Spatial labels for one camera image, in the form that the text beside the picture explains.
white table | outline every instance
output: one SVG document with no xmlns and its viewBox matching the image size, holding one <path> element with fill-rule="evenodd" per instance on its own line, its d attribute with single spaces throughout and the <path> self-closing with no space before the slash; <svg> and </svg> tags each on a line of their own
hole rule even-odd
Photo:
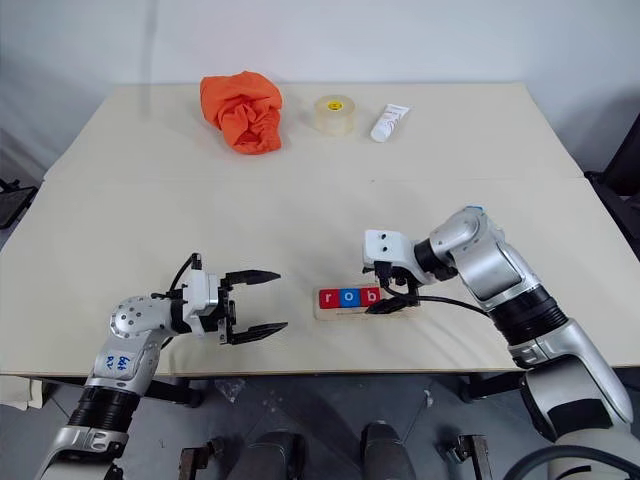
<svg viewBox="0 0 640 480">
<path fill-rule="evenodd" d="M 239 329 L 287 321 L 237 347 L 184 335 L 160 374 L 513 368 L 487 319 L 449 305 L 403 318 L 313 318 L 313 290 L 357 285 L 367 228 L 422 239 L 483 204 L 614 365 L 640 364 L 640 265 L 521 85 L 287 85 L 284 147 L 245 157 L 201 118 L 195 85 L 123 87 L 47 175 L 0 253 L 0 372 L 84 375 L 122 298 L 166 290 L 192 251 L 219 274 L 282 274 L 240 287 Z M 310 127 L 321 95 L 356 100 L 351 135 Z M 150 99 L 140 113 L 140 96 Z M 410 104 L 391 141 L 366 132 Z M 471 301 L 459 280 L 429 293 Z"/>
</svg>

floor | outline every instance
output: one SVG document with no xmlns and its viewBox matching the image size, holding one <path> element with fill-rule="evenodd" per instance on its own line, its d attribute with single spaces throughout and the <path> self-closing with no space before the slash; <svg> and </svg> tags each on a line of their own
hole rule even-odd
<svg viewBox="0 0 640 480">
<path fill-rule="evenodd" d="M 637 371 L 624 374 L 627 383 L 640 385 Z M 486 435 L 496 479 L 523 455 L 547 445 L 532 428 L 517 392 L 466 404 L 456 394 L 459 381 L 455 376 L 422 374 L 200 380 L 207 395 L 197 409 L 142 400 L 118 463 L 129 479 L 177 478 L 182 448 L 223 436 L 227 441 L 223 461 L 200 471 L 197 478 L 224 478 L 243 445 L 265 432 L 287 429 L 307 439 L 306 478 L 358 479 L 360 432 L 374 420 L 385 420 L 397 430 L 418 478 L 474 478 L 470 461 L 449 464 L 436 448 L 458 433 Z M 41 410 L 20 412 L 0 406 L 1 478 L 33 478 L 79 395 L 80 388 L 64 386 Z M 640 407 L 640 394 L 630 391 L 630 395 L 634 408 Z M 542 480 L 545 471 L 534 471 L 529 478 Z"/>
</svg>

crumpled orange fabric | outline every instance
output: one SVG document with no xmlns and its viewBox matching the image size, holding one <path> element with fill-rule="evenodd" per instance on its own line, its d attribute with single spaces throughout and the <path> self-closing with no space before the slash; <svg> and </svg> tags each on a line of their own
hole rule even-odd
<svg viewBox="0 0 640 480">
<path fill-rule="evenodd" d="M 200 104 L 204 118 L 222 130 L 235 151 L 259 154 L 281 147 L 278 124 L 282 97 L 278 88 L 259 73 L 204 77 Z"/>
</svg>

clear packing tape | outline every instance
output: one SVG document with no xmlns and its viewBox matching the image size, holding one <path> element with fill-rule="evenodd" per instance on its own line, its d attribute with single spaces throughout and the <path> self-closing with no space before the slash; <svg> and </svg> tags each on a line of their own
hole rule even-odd
<svg viewBox="0 0 640 480">
<path fill-rule="evenodd" d="M 345 135 L 355 125 L 356 104 L 344 95 L 327 95 L 314 106 L 315 127 L 327 135 Z"/>
</svg>

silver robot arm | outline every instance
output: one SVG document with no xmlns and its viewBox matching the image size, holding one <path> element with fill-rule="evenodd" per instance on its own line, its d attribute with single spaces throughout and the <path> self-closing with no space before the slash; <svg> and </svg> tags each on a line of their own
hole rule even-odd
<svg viewBox="0 0 640 480">
<path fill-rule="evenodd" d="M 538 431 L 558 443 L 570 438 L 601 445 L 606 441 L 594 440 L 601 435 L 624 439 L 610 444 L 611 453 L 640 460 L 640 442 L 629 433 L 631 402 L 618 377 L 482 208 L 464 208 L 422 242 L 368 230 L 363 260 L 365 271 L 375 271 L 389 292 L 392 279 L 408 284 L 410 295 L 401 298 L 405 306 L 418 303 L 411 301 L 418 287 L 458 274 L 507 340 L 516 365 L 527 370 L 521 391 Z"/>
<path fill-rule="evenodd" d="M 183 283 L 177 287 L 181 277 Z M 78 407 L 59 430 L 36 478 L 122 478 L 122 470 L 113 461 L 124 452 L 133 412 L 151 385 L 161 349 L 173 337 L 186 333 L 202 337 L 218 332 L 220 343 L 235 345 L 281 330 L 286 323 L 235 333 L 235 304 L 229 299 L 235 284 L 253 285 L 279 277 L 246 270 L 219 279 L 205 273 L 200 255 L 193 254 L 165 294 L 121 301 L 109 317 L 109 336 L 96 357 Z"/>
</svg>

